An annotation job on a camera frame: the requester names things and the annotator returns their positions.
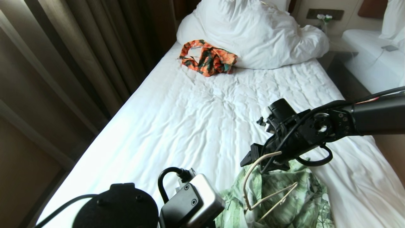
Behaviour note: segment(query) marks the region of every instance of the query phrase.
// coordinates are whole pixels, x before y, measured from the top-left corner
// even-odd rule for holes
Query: white bedsheet
[[[358,51],[344,62],[346,68],[370,93],[404,86],[405,55],[400,50],[388,52],[381,47],[395,45],[380,39],[378,31],[347,30],[342,39]]]
[[[90,145],[45,207],[40,221],[68,200],[134,182],[159,208],[159,173],[170,166],[204,173],[217,190],[231,187],[254,142],[270,137],[255,123],[263,106],[285,98],[301,112],[342,96],[316,60],[275,70],[235,69],[205,78],[176,60],[176,43]],[[329,187],[338,228],[403,227],[405,190],[372,137],[330,143],[333,160],[312,171]],[[313,160],[325,153],[308,153]],[[169,197],[176,175],[164,182]],[[70,227],[86,200],[48,227]]]

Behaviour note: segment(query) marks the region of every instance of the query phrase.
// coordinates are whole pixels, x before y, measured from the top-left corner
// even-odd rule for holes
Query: headboard
[[[201,0],[173,0],[176,20],[182,20],[197,7]],[[292,13],[297,0],[291,0],[288,12]]]
[[[364,0],[357,15],[360,17],[369,17],[383,19],[388,0]]]

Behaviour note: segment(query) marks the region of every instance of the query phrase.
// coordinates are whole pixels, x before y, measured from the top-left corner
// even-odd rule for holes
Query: brown curtain
[[[0,0],[0,116],[71,169],[175,42],[172,8]]]

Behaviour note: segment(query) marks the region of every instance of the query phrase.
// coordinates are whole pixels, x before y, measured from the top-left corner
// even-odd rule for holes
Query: orange floral garment
[[[199,62],[196,62],[192,57],[186,57],[192,47],[202,47]],[[183,65],[201,73],[205,77],[210,77],[216,73],[231,73],[232,65],[236,63],[237,58],[237,55],[224,49],[214,47],[204,40],[195,40],[186,43],[183,49],[181,49],[179,56]]]

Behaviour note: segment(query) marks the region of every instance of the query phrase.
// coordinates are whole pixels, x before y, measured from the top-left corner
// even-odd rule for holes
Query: bedside table
[[[326,71],[333,59],[339,55],[344,58],[356,56],[358,51],[348,45],[341,37],[329,37],[329,51],[317,60]]]

